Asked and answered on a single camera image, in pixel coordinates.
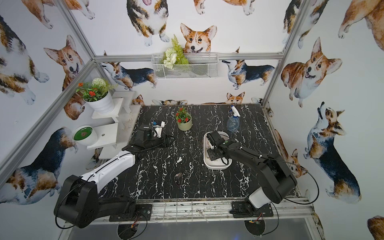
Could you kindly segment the white storage box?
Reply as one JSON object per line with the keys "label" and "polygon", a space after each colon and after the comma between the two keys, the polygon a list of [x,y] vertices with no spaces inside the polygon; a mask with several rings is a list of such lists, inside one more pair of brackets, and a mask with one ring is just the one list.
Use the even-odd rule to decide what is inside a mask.
{"label": "white storage box", "polygon": [[225,157],[217,158],[217,159],[211,159],[209,156],[208,150],[213,150],[213,146],[210,144],[209,139],[208,139],[208,134],[212,133],[207,132],[204,135],[204,151],[203,151],[203,156],[204,156],[204,163],[207,166],[208,169],[210,170],[226,170],[233,162],[232,159],[226,159]]}

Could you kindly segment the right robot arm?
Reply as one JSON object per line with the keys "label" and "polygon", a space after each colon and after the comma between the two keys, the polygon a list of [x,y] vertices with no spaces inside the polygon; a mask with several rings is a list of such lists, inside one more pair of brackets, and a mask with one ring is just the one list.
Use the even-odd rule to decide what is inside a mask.
{"label": "right robot arm", "polygon": [[260,187],[248,196],[256,209],[266,204],[279,204],[296,186],[297,180],[279,154],[265,155],[224,139],[217,131],[207,133],[211,160],[226,159],[242,163],[257,173]]}

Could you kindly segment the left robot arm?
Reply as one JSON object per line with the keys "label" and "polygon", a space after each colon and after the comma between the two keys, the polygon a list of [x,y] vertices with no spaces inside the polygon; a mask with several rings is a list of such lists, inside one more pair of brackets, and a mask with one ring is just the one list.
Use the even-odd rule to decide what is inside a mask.
{"label": "left robot arm", "polygon": [[132,137],[132,142],[111,160],[80,177],[69,176],[54,208],[55,218],[82,229],[101,217],[121,215],[128,220],[137,217],[136,201],[133,198],[101,198],[99,193],[115,177],[135,165],[136,154],[171,145],[173,137],[163,133],[165,125],[163,121],[141,125]]}

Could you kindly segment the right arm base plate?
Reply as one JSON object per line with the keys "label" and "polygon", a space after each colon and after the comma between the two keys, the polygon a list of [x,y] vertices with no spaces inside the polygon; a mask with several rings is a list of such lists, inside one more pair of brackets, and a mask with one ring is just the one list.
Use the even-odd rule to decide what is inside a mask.
{"label": "right arm base plate", "polygon": [[255,208],[250,202],[232,202],[230,214],[235,219],[237,218],[258,218],[258,217],[273,217],[274,213],[271,209],[271,204],[266,204],[261,208]]}

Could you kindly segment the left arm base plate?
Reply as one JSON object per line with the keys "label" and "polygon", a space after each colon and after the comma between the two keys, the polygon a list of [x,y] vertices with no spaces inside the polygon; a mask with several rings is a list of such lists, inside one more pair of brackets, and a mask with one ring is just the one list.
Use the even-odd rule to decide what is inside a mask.
{"label": "left arm base plate", "polygon": [[111,215],[109,218],[110,222],[127,222],[127,221],[136,221],[140,219],[150,220],[153,210],[153,205],[151,204],[139,204],[132,205],[128,208],[126,213]]}

